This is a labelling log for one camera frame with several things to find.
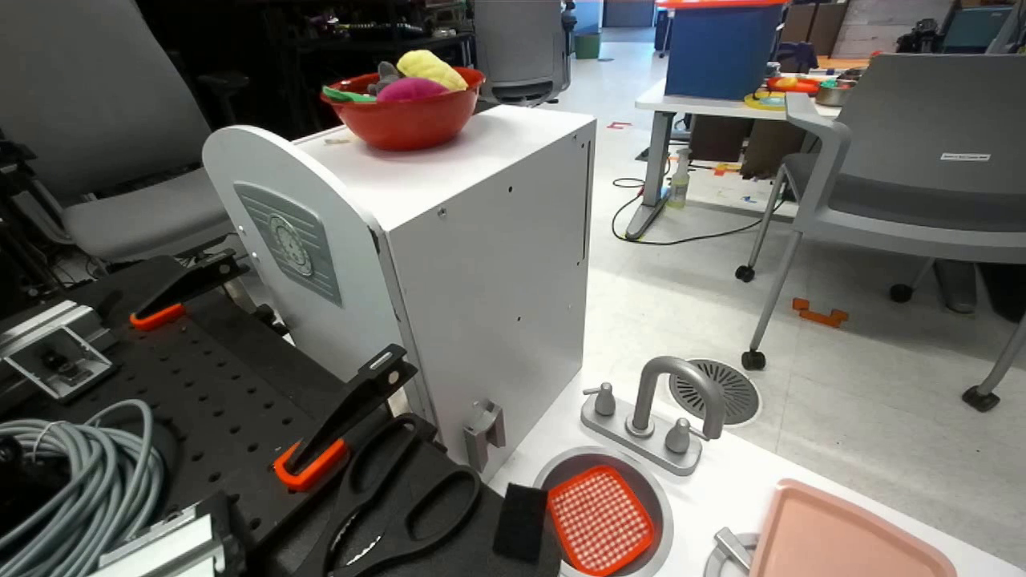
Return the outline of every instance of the coiled cable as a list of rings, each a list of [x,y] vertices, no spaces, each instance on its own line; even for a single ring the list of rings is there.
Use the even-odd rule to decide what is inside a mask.
[[[103,427],[115,411],[139,411],[140,431]],[[64,456],[71,480],[29,518],[0,535],[0,577],[90,573],[103,551],[136,537],[155,517],[163,460],[155,447],[155,411],[118,400],[87,423],[10,421],[0,434],[26,456]]]

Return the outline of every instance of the box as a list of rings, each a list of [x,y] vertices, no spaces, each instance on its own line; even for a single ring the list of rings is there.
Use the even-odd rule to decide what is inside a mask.
[[[429,151],[223,127],[203,157],[296,345],[343,382],[403,345],[406,406],[487,477],[582,370],[593,133],[497,105]]]
[[[668,91],[744,99],[767,76],[778,0],[685,0],[673,5]]]

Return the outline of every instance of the faucet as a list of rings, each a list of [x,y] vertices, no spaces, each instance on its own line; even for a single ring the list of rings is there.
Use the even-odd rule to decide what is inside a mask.
[[[690,383],[693,391],[702,395],[702,400],[706,400],[702,439],[718,439],[724,429],[724,412],[722,412],[724,391],[718,383],[711,383],[700,364],[676,358],[676,354],[658,354],[658,358],[645,361],[634,417],[624,423],[629,434],[649,439],[654,431],[650,400],[654,400],[654,386],[658,386],[661,376],[669,376],[673,382]]]
[[[685,386],[690,398],[700,398],[706,403],[702,434],[693,431],[685,417],[668,423],[650,412],[654,386],[663,376],[673,386]],[[658,354],[642,369],[634,406],[615,400],[612,383],[604,382],[598,391],[587,391],[582,423],[658,460],[673,473],[693,473],[702,460],[702,439],[718,439],[724,429],[724,400],[724,386],[711,382],[700,364],[676,354]]]

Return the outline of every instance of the sink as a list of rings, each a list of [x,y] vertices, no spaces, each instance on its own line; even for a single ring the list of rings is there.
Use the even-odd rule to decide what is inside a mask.
[[[658,573],[658,567],[668,561],[669,546],[673,546],[673,517],[668,505],[668,492],[661,491],[661,484],[654,477],[649,477],[638,464],[604,452],[598,446],[582,446],[570,452],[554,456],[537,477],[537,486],[554,486],[593,464],[611,464],[615,469],[629,486],[638,492],[642,505],[649,509],[649,517],[658,525],[658,546],[642,554],[634,565],[629,565],[622,573]]]

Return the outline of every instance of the plastic tray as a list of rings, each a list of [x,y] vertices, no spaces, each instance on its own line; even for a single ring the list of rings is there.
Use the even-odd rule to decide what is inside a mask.
[[[754,577],[957,577],[948,557],[892,523],[782,480],[760,535]]]

